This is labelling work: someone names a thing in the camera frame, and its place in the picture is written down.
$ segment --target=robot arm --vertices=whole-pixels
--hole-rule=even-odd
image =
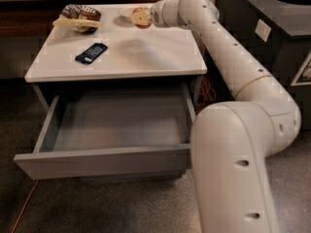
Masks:
[[[234,102],[205,108],[191,131],[191,161],[203,232],[277,233],[264,159],[297,136],[293,98],[219,23],[209,0],[164,0],[151,8],[157,27],[196,31]]]

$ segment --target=dark gray floor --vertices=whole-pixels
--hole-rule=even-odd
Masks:
[[[32,87],[0,82],[0,232],[10,232],[34,182],[14,163],[32,152],[45,112]],[[267,159],[282,233],[310,233],[311,132]],[[16,232],[200,232],[193,178],[131,183],[40,181]]]

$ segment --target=white wall socket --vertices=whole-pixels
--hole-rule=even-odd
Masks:
[[[259,19],[259,22],[257,23],[257,27],[255,29],[255,33],[257,33],[266,42],[268,40],[270,32],[271,28],[261,19]]]

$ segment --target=snack bag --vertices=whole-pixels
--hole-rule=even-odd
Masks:
[[[101,14],[85,5],[67,5],[52,24],[54,26],[76,26],[79,32],[95,32],[100,23]]]

